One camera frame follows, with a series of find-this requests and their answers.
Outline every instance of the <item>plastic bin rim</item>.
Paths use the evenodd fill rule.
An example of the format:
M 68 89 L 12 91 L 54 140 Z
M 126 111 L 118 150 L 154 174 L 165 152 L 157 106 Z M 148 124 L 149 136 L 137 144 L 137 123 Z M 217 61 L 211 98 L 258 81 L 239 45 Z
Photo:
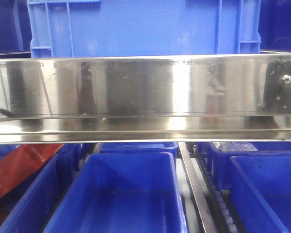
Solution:
M 259 192 L 259 190 L 256 188 L 256 186 L 253 184 L 253 182 L 250 180 L 250 178 L 246 175 L 242 167 L 239 165 L 237 162 L 237 159 L 248 159 L 248 158 L 257 158 L 255 156 L 232 156 L 230 157 L 231 162 L 233 163 L 234 167 L 237 170 L 238 175 L 242 180 L 244 180 L 244 185 L 248 187 L 248 189 L 254 193 L 255 195 L 253 196 L 259 204 L 265 207 L 265 212 L 270 217 L 272 222 L 277 225 L 283 233 L 289 233 L 288 229 L 285 227 L 285 225 L 282 223 L 280 218 L 276 215 L 276 213 L 273 211 L 273 209 L 270 207 L 268 202 L 265 200 L 265 198 L 262 196 L 262 194 Z
M 161 147 L 158 147 L 158 148 L 142 148 L 143 150 L 146 150 L 146 149 L 149 149 L 149 150 L 155 150 L 155 149 L 177 149 L 178 148 L 178 144 L 177 144 L 177 142 L 156 142 L 157 144 L 159 144 L 159 143 L 170 143 L 170 144 L 173 144 L 173 146 L 172 147 L 163 147 L 163 148 L 161 148 Z M 99 145 L 99 149 L 104 149 L 103 148 L 103 145 L 104 145 L 105 143 L 101 143 L 100 145 Z

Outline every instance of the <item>blue container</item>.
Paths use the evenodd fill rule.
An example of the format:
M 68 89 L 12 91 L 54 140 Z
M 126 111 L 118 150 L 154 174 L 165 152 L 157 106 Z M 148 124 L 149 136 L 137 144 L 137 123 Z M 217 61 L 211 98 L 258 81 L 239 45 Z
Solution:
M 99 151 L 102 153 L 150 153 L 169 152 L 176 158 L 178 155 L 177 142 L 121 142 L 121 143 L 101 143 Z
M 28 0 L 32 57 L 259 53 L 260 0 Z
M 0 199 L 1 212 L 8 215 L 0 233 L 42 230 L 57 201 L 72 183 L 75 170 L 71 161 L 76 147 L 76 144 L 64 145 L 43 168 Z
M 172 154 L 91 155 L 45 233 L 186 233 Z
M 259 32 L 262 49 L 291 51 L 291 0 L 262 0 Z
M 17 145 L 0 145 L 0 157 L 3 157 L 16 149 Z
M 291 233 L 291 155 L 236 156 L 231 201 L 248 233 Z
M 86 155 L 89 153 L 91 146 L 92 146 L 92 143 L 81 144 L 80 159 L 84 159 L 86 157 Z
M 201 155 L 207 159 L 207 169 L 211 171 L 212 181 L 218 190 L 231 187 L 231 163 L 235 155 L 264 155 L 269 153 L 291 153 L 291 142 L 251 142 L 258 151 L 220 151 L 213 143 L 202 143 Z
M 26 0 L 0 0 L 0 53 L 29 51 L 31 39 Z

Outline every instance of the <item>reflective metal surface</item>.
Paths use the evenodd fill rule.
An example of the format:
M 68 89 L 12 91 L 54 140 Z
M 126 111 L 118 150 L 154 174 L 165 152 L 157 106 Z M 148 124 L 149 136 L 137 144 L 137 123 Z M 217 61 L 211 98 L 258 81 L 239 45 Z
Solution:
M 291 53 L 3 59 L 10 139 L 291 140 Z

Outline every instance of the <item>blue plastic bin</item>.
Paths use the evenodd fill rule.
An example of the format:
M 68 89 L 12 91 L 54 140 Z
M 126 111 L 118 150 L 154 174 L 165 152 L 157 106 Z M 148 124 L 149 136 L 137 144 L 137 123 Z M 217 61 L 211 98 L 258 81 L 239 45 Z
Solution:
M 121 143 L 101 143 L 99 147 L 101 153 L 150 153 L 169 152 L 176 158 L 178 155 L 177 142 L 121 142 Z
M 0 233 L 42 230 L 57 201 L 72 183 L 77 148 L 78 144 L 64 145 L 44 167 L 0 199 L 1 212 L 7 216 Z
M 89 150 L 92 146 L 92 143 L 83 143 L 81 144 L 80 159 L 84 159 L 89 153 Z
M 291 51 L 291 0 L 262 0 L 259 32 L 262 49 Z
M 259 53 L 260 0 L 28 0 L 32 57 Z
M 0 157 L 7 155 L 8 153 L 14 151 L 17 145 L 0 145 Z
M 231 201 L 248 233 L 291 233 L 291 155 L 236 156 Z
M 211 171 L 212 181 L 218 190 L 231 187 L 231 163 L 229 158 L 235 155 L 264 155 L 272 153 L 291 153 L 291 142 L 251 142 L 258 151 L 219 151 L 213 143 L 201 143 L 200 153 L 207 160 L 207 169 Z
M 29 51 L 31 39 L 26 0 L 0 0 L 0 53 Z
M 186 233 L 172 154 L 90 155 L 45 233 Z

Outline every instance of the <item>metal bar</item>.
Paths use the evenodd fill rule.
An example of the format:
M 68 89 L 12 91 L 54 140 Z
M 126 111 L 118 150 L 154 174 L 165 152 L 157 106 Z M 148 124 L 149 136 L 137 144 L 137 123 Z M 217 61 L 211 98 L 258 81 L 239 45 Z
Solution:
M 0 59 L 0 68 L 13 83 L 2 143 L 291 140 L 291 53 Z
M 194 170 L 186 145 L 183 142 L 178 144 L 181 151 L 183 166 L 188 176 L 194 197 L 194 202 L 199 213 L 202 230 L 205 233 L 217 233 L 217 228 L 211 216 L 210 209 L 203 194 L 203 190 L 199 184 L 198 177 Z

